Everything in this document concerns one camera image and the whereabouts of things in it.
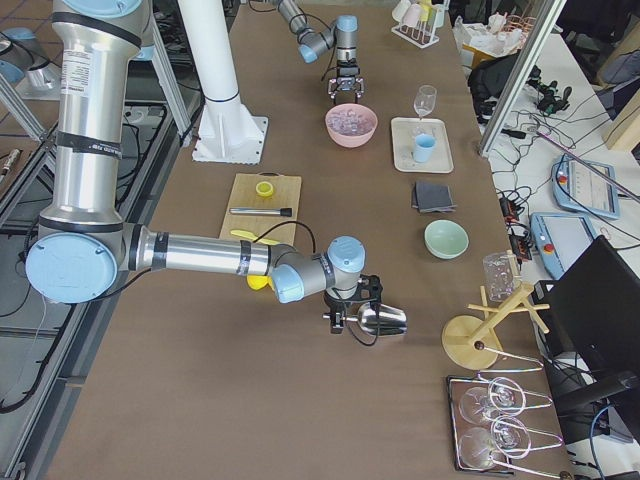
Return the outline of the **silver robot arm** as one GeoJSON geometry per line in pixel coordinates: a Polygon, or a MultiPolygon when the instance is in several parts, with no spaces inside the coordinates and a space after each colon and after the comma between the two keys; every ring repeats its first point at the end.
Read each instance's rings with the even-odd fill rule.
{"type": "MultiPolygon", "coordinates": [[[[193,158],[260,162],[268,119],[242,103],[221,1],[178,1],[205,98],[193,158]]],[[[338,48],[339,72],[355,67],[357,19],[339,16],[322,32],[309,28],[294,1],[274,1],[305,62],[338,48]]],[[[281,303],[323,292],[332,332],[350,307],[380,302],[374,277],[362,274],[365,250],[349,236],[305,257],[287,244],[260,245],[152,232],[125,223],[115,206],[125,89],[130,60],[145,50],[151,1],[54,1],[52,26],[64,45],[52,203],[39,215],[27,255],[30,284],[50,300],[102,300],[120,271],[180,269],[266,276],[281,303]]]]}
{"type": "Polygon", "coordinates": [[[327,94],[334,104],[339,94],[352,94],[358,103],[364,94],[364,79],[357,60],[358,19],[354,15],[340,15],[321,31],[314,30],[308,15],[289,0],[271,1],[271,4],[287,22],[295,35],[298,51],[306,63],[315,62],[321,55],[331,51],[335,55],[333,78],[327,81],[327,94]]]}

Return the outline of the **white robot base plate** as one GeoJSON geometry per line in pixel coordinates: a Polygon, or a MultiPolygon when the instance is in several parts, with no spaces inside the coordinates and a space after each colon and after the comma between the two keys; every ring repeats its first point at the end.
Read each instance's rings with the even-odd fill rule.
{"type": "Polygon", "coordinates": [[[259,130],[257,137],[245,137],[239,144],[230,143],[231,134],[222,120],[214,124],[202,116],[198,140],[192,158],[197,162],[217,162],[257,165],[262,158],[269,120],[264,116],[252,116],[251,120],[259,130]]]}

